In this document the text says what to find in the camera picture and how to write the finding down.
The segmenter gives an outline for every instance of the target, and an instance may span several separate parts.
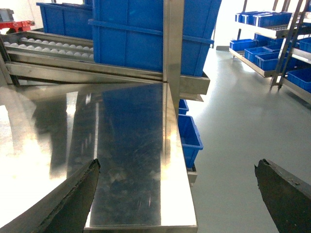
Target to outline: gray floor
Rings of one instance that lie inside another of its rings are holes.
[[[188,101],[204,150],[192,188],[199,233],[277,233],[254,165],[266,158],[311,184],[311,106],[286,87],[269,91],[229,52],[210,50],[204,103]]]

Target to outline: blue crate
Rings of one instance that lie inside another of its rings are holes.
[[[268,15],[257,15],[254,16],[254,25],[258,27],[284,25],[290,22],[291,17],[292,13],[289,12],[275,12]]]
[[[183,35],[210,39],[221,1],[185,0]],[[163,0],[94,0],[93,6],[95,21],[163,31]]]
[[[185,115],[185,114],[187,114],[187,111],[189,111],[187,101],[186,100],[179,100],[178,113]]]
[[[271,52],[280,52],[282,45],[269,45],[264,46],[265,49],[269,49]]]
[[[255,14],[255,15],[252,15],[252,25],[257,25],[257,21],[258,21],[258,17],[257,16],[265,16],[265,15],[270,15],[270,14],[274,14],[274,12],[263,12],[263,13],[259,13],[259,14]]]
[[[199,131],[193,118],[186,115],[178,115],[178,128],[186,166],[192,168],[199,150],[203,150]]]
[[[85,5],[93,5],[93,0],[84,0]]]
[[[268,45],[282,45],[283,40],[284,40],[283,38],[276,39],[276,40],[270,39],[269,42],[268,42]]]
[[[299,47],[303,51],[311,52],[311,37],[299,40]]]
[[[245,49],[245,58],[251,62],[256,62],[255,56],[264,53],[271,53],[271,50],[264,47]]]
[[[256,65],[265,71],[275,70],[278,62],[278,55],[279,55],[278,52],[256,55],[257,58]],[[284,59],[281,70],[284,68],[285,62],[286,59]],[[287,65],[287,70],[293,69],[295,67],[295,64],[296,59],[292,58]]]
[[[257,11],[254,13],[248,13],[248,14],[242,14],[241,20],[243,20],[243,23],[253,25],[254,22],[254,16],[257,15],[263,15],[263,14],[269,14],[270,12],[265,11]]]
[[[255,14],[258,13],[259,11],[250,11],[250,12],[240,12],[235,14],[235,21],[239,23],[244,23],[245,20],[245,15],[247,14]]]
[[[256,47],[256,41],[252,39],[244,39],[244,40],[231,40],[230,48],[234,51],[242,51],[248,48]]]
[[[254,39],[254,40],[256,41],[256,47],[263,47],[263,46],[266,46],[268,44],[268,41],[266,41],[266,40],[256,40],[256,39]]]
[[[78,4],[41,3],[41,16],[45,33],[92,39],[92,7]]]
[[[90,20],[94,61],[102,64],[163,71],[163,32]],[[181,74],[202,76],[213,40],[183,36]]]
[[[270,38],[263,36],[263,35],[259,35],[259,34],[255,34],[254,39],[258,41],[269,41],[270,40]]]
[[[311,93],[311,68],[289,71],[288,81]]]

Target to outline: metal post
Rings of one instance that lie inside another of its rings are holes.
[[[276,10],[277,3],[278,3],[278,0],[275,0],[275,1],[274,1],[274,4],[273,4],[273,7],[272,7],[272,10],[273,10],[273,11]]]
[[[0,37],[0,84],[3,83],[5,79],[6,84],[18,84],[18,79],[15,76],[11,76],[8,69],[6,68],[5,62],[9,62],[10,57],[5,50],[4,43]]]
[[[304,20],[304,18],[305,18],[306,12],[307,12],[308,9],[309,9],[310,2],[311,2],[311,0],[306,0],[305,8],[304,8],[303,13],[301,14],[300,19],[299,19],[299,22],[298,22],[298,26],[297,26],[298,29],[299,29],[300,26],[303,24],[303,20]],[[296,44],[297,38],[298,38],[298,33],[296,33],[296,34],[294,35],[294,37],[293,37],[292,46],[291,46],[291,48],[290,48],[290,52],[289,52],[289,54],[288,54],[288,57],[287,57],[287,59],[286,59],[285,65],[284,65],[284,69],[283,69],[283,71],[282,71],[281,80],[280,80],[280,82],[279,82],[278,89],[280,89],[280,88],[282,87],[282,79],[283,79],[283,77],[285,76],[285,73],[286,73],[286,66],[287,66],[287,64],[288,64],[288,61],[292,58],[292,53],[293,53],[293,48],[294,48],[293,45]]]
[[[282,11],[288,11],[288,7],[290,6],[291,0],[285,0],[283,7],[282,7]]]
[[[288,49],[290,40],[292,39],[292,36],[294,34],[294,29],[295,29],[296,22],[297,22],[297,19],[298,19],[298,16],[299,16],[300,7],[302,5],[302,2],[303,2],[303,0],[299,0],[298,1],[296,11],[292,14],[290,23],[288,24],[288,28],[287,28],[288,29],[288,33],[287,33],[286,37],[283,40],[281,51],[280,51],[280,53],[278,55],[278,63],[277,63],[275,73],[274,73],[274,75],[273,75],[273,77],[271,79],[271,83],[270,83],[271,87],[276,85],[278,75],[281,72],[281,68],[282,68],[282,65],[283,65],[283,61],[285,59],[285,55],[287,53],[287,49]]]
[[[243,11],[242,12],[245,12],[246,6],[247,6],[247,0],[244,0],[244,6],[243,6]],[[240,39],[240,36],[241,36],[241,28],[239,29],[237,40]]]
[[[170,85],[178,119],[184,0],[164,0],[163,81]]]

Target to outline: metal shelving rack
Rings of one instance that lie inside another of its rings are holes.
[[[291,2],[290,0],[284,1],[282,11],[288,10],[290,2]],[[266,37],[271,38],[271,39],[284,38],[283,44],[282,44],[282,47],[281,47],[281,50],[280,50],[280,53],[278,56],[278,63],[277,63],[275,70],[264,71],[264,70],[260,69],[258,66],[256,66],[252,62],[245,59],[244,51],[234,51],[232,49],[229,49],[230,53],[234,57],[237,57],[239,60],[241,60],[242,62],[244,62],[248,66],[250,66],[254,71],[256,71],[258,74],[260,74],[262,77],[264,77],[264,78],[270,78],[271,77],[272,78],[271,79],[271,87],[274,85],[278,85],[278,83],[277,83],[278,77],[280,75],[283,76],[283,73],[286,70],[287,62],[286,62],[285,67],[283,68],[283,70],[281,68],[282,68],[282,65],[283,65],[283,62],[285,59],[285,55],[286,55],[287,49],[289,48],[290,41],[291,41],[292,37],[297,37],[298,35],[301,35],[301,34],[311,33],[310,28],[307,28],[307,27],[301,28],[300,27],[301,22],[302,22],[301,16],[305,13],[305,11],[307,9],[308,2],[310,2],[310,1],[307,0],[305,10],[301,13],[300,8],[302,6],[303,0],[298,1],[297,6],[296,6],[296,10],[292,14],[291,20],[290,20],[288,25],[279,25],[279,26],[274,26],[274,27],[262,28],[262,27],[257,27],[257,26],[253,26],[253,25],[248,25],[248,24],[236,22],[236,25],[239,28],[239,33],[238,33],[237,39],[240,38],[240,34],[241,34],[242,29],[254,32],[256,34],[266,36]],[[278,4],[278,0],[275,0],[274,5],[273,5],[273,9],[272,9],[273,11],[276,10],[277,4]],[[245,0],[245,2],[244,2],[243,11],[245,11],[246,5],[247,5],[247,0]]]
[[[307,9],[308,9],[310,2],[311,2],[310,0],[308,0],[306,2],[305,11],[301,15],[301,19],[300,19],[299,24],[298,24],[299,27],[301,27],[302,23],[311,23],[311,19],[306,18],[306,15],[311,15],[311,12],[307,12]],[[294,37],[294,39],[293,39],[294,42],[297,41],[297,37],[298,37],[298,35],[296,35]],[[306,51],[296,49],[296,48],[291,48],[289,57],[293,57],[297,60],[311,64],[311,53],[310,52],[306,52]],[[287,88],[290,91],[292,91],[293,93],[295,93],[297,96],[299,96],[300,98],[302,98],[306,102],[311,103],[311,93],[302,89],[301,87],[295,85],[294,83],[288,81],[285,72],[282,73],[280,82],[278,83],[278,89],[280,89],[282,87],[282,85],[287,86]]]

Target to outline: scratched metal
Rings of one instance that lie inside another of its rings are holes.
[[[167,84],[0,87],[0,131],[0,227],[98,158],[85,232],[197,232]]]

